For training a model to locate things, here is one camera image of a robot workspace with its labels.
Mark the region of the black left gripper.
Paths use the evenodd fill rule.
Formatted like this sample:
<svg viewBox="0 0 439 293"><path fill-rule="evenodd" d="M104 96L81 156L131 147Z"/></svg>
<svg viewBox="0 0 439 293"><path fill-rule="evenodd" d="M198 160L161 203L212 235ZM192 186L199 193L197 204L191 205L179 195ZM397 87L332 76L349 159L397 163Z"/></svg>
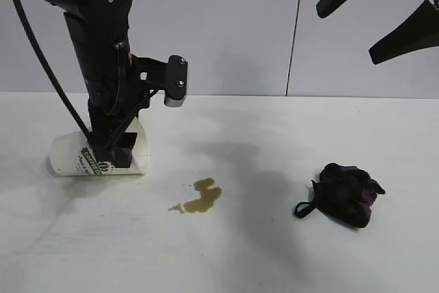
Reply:
<svg viewBox="0 0 439 293"><path fill-rule="evenodd" d="M151 88L136 66L116 66L88 73L87 91L93 149L111 152L115 168L129 168L138 133L128 127L150 106Z"/></svg>

